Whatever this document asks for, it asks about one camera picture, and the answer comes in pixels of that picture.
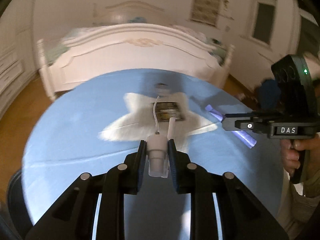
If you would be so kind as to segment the person right hand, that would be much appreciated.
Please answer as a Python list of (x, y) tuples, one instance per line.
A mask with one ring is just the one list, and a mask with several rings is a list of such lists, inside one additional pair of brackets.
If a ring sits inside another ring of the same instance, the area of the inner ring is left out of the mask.
[(306, 179), (303, 182), (303, 197), (319, 199), (319, 134), (313, 139), (280, 141), (281, 161), (285, 171), (283, 192), (290, 189), (288, 176), (293, 177), (296, 170), (302, 166), (299, 152), (310, 152), (306, 166)]

